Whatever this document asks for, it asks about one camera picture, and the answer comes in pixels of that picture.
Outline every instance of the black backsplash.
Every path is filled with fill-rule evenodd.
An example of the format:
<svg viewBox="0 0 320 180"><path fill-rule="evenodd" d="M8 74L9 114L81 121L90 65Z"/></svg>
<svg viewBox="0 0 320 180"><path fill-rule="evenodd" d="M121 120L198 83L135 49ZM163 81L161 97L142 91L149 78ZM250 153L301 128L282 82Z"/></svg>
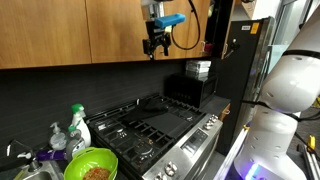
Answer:
<svg viewBox="0 0 320 180"><path fill-rule="evenodd" d="M162 93L164 79L183 66L174 60L0 71L0 162L11 139L35 146L48 142L51 123L66 129L72 104L89 115Z"/></svg>

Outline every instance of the stainless steel stove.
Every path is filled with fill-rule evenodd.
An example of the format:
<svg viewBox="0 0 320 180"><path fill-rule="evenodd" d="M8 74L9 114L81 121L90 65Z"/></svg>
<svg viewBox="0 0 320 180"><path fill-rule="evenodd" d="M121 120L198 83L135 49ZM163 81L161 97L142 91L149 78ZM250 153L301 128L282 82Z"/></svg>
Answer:
<svg viewBox="0 0 320 180"><path fill-rule="evenodd" d="M130 179L196 179L217 142L222 122L160 96L123 104L86 118L93 142L111 149Z"/></svg>

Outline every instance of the black stovetop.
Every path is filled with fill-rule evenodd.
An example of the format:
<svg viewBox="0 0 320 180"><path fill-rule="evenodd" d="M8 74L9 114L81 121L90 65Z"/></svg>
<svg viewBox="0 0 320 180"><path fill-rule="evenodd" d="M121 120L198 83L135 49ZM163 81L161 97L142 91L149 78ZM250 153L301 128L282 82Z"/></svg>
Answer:
<svg viewBox="0 0 320 180"><path fill-rule="evenodd" d="M141 177L204 115L192 106L152 95L140 99L139 105L132 101L86 120L95 143L111 149L122 169Z"/></svg>

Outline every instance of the sink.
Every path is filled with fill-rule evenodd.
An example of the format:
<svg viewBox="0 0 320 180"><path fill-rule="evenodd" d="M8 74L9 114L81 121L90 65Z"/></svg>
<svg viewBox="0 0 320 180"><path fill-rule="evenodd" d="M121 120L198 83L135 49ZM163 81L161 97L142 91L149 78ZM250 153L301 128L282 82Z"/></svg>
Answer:
<svg viewBox="0 0 320 180"><path fill-rule="evenodd" d="M56 161L42 161L41 167L29 172L29 166L24 166L15 179L19 180L63 180L63 172Z"/></svg>

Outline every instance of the soap dispenser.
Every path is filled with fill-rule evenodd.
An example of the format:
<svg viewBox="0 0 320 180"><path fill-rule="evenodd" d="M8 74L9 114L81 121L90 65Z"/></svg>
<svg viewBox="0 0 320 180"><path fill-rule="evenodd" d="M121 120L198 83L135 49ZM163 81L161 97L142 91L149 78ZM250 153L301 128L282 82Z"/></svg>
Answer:
<svg viewBox="0 0 320 180"><path fill-rule="evenodd" d="M53 134L50 136L50 146L53 150L62 150L66 148L66 134L58 127L58 122L54 122L50 126L53 128Z"/></svg>

